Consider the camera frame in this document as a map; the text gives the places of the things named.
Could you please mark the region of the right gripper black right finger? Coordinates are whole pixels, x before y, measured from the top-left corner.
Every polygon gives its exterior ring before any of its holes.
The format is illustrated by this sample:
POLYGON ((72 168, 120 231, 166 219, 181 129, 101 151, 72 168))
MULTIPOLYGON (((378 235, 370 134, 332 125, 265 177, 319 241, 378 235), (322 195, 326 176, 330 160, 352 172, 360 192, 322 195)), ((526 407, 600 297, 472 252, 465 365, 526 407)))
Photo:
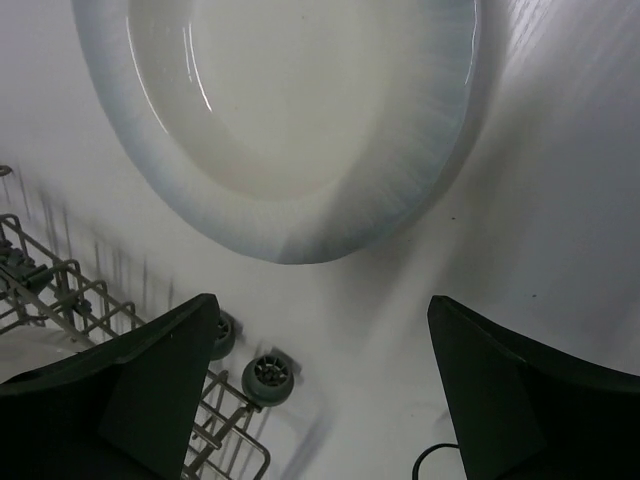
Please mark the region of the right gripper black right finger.
POLYGON ((547 346, 450 297, 433 297, 427 320, 467 478, 638 478, 638 376, 547 346))

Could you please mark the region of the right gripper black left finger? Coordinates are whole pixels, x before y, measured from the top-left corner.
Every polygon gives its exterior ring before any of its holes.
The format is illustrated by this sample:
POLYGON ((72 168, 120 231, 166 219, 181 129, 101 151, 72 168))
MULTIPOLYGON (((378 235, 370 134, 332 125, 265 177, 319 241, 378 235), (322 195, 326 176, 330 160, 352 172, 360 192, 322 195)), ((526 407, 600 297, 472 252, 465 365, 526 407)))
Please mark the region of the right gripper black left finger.
POLYGON ((219 317, 199 294, 3 382, 2 478, 180 478, 219 317))

